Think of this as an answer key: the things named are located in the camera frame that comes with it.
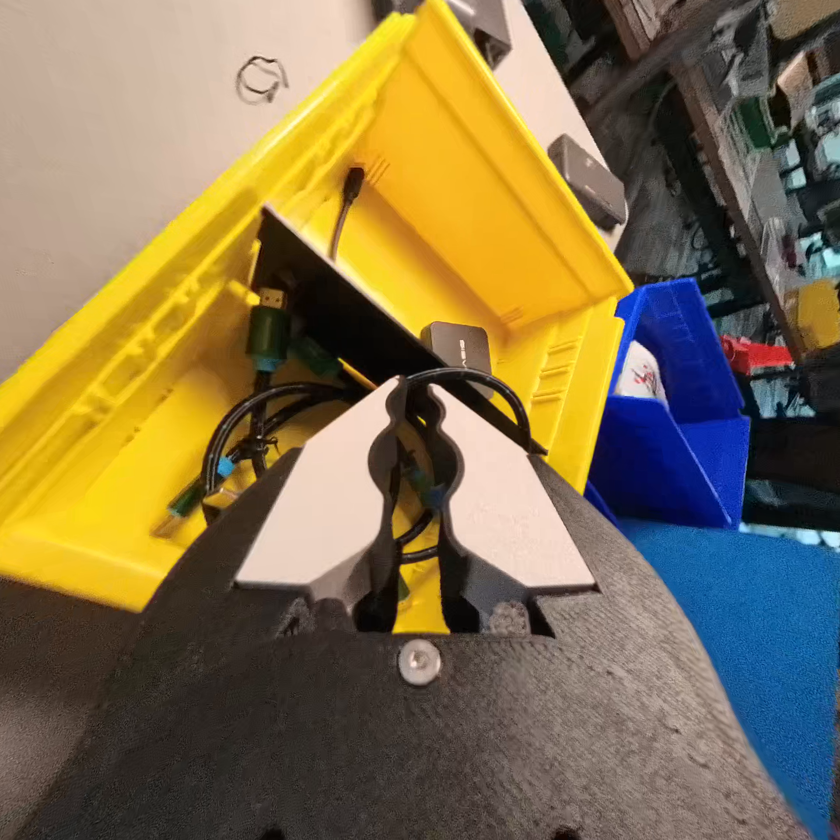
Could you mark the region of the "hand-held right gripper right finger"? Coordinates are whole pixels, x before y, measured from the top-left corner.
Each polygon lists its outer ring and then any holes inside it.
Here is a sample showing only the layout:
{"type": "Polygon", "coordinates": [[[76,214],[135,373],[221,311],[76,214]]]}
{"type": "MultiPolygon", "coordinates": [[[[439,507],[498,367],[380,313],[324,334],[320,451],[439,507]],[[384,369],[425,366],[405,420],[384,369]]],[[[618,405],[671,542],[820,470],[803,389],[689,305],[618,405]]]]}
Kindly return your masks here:
{"type": "Polygon", "coordinates": [[[450,395],[427,388],[435,432],[454,454],[441,513],[442,571],[467,601],[590,591],[595,578],[526,451],[450,395]]]}

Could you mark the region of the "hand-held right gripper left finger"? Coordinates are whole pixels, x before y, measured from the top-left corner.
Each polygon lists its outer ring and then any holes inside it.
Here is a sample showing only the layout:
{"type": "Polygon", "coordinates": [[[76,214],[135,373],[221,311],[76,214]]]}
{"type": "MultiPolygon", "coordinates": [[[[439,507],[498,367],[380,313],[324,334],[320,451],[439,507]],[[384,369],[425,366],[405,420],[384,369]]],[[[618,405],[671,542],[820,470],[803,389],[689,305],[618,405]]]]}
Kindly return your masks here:
{"type": "Polygon", "coordinates": [[[396,430],[406,379],[391,378],[302,448],[240,566],[242,587],[361,601],[395,585],[396,430]]]}

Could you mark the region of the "white red printed packet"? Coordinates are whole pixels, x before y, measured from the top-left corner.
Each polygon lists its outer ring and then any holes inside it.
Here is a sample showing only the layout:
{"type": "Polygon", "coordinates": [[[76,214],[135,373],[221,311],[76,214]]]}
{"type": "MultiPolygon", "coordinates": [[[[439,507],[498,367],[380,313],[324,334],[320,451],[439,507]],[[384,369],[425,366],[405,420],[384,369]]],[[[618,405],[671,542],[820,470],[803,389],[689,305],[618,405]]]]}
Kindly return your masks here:
{"type": "Polygon", "coordinates": [[[658,362],[638,341],[634,340],[628,346],[615,394],[656,400],[665,406],[669,404],[658,362]]]}

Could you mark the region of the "black bin divider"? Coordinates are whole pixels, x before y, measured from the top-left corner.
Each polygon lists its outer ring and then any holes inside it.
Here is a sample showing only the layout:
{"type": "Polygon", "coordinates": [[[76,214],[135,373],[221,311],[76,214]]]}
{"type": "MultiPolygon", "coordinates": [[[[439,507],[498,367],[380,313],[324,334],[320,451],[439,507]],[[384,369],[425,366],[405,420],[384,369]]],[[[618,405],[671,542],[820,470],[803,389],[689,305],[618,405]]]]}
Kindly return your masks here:
{"type": "Polygon", "coordinates": [[[269,204],[260,209],[252,288],[282,291],[302,333],[366,380],[380,385],[444,368],[342,269],[269,204]]]}

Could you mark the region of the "blue partition panel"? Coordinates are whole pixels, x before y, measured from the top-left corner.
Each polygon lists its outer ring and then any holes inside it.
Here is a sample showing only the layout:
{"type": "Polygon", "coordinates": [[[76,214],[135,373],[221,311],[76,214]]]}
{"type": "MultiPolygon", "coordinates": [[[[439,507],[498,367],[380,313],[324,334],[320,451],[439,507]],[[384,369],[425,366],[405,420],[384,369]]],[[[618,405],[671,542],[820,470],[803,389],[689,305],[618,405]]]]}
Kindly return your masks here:
{"type": "Polygon", "coordinates": [[[696,629],[764,768],[814,838],[834,838],[838,553],[624,518],[696,629]]]}

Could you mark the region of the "red plastic bin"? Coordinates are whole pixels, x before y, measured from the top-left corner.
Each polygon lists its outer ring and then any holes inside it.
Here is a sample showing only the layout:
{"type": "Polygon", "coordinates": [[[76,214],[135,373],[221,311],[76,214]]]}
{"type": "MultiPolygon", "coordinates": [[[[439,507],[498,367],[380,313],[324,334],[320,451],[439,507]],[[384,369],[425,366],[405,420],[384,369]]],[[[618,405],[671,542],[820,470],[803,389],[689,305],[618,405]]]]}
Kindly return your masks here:
{"type": "Polygon", "coordinates": [[[730,335],[719,337],[721,349],[731,370],[745,376],[763,369],[788,368],[794,361],[783,345],[756,343],[730,335]]]}

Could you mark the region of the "small grey device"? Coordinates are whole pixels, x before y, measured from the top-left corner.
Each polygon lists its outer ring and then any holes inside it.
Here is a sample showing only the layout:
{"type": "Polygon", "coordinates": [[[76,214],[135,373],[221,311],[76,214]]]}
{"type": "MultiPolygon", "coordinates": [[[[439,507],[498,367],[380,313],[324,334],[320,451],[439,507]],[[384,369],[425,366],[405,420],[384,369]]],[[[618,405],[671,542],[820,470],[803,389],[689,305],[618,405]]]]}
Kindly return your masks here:
{"type": "Polygon", "coordinates": [[[595,226],[609,232],[627,223],[624,183],[569,134],[551,143],[548,156],[595,226]]]}

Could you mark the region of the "small yellow bin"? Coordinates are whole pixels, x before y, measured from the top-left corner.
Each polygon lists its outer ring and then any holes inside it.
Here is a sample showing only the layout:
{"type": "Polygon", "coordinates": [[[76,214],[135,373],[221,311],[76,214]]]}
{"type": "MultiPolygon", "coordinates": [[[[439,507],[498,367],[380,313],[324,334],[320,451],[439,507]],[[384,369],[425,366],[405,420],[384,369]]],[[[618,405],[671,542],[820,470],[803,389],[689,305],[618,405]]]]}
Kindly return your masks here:
{"type": "Polygon", "coordinates": [[[807,353],[839,342],[839,298],[833,279],[819,279],[784,293],[785,314],[807,353]]]}

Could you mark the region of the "black power bank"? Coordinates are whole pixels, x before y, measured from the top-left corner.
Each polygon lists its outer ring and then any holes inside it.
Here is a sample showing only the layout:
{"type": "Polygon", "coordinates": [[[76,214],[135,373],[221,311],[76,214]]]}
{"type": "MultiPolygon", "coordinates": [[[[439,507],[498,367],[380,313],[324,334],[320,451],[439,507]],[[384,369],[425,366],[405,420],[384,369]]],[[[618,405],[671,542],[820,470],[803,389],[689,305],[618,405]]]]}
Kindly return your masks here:
{"type": "Polygon", "coordinates": [[[447,1],[491,70],[510,54],[511,35],[502,1],[447,1]]]}

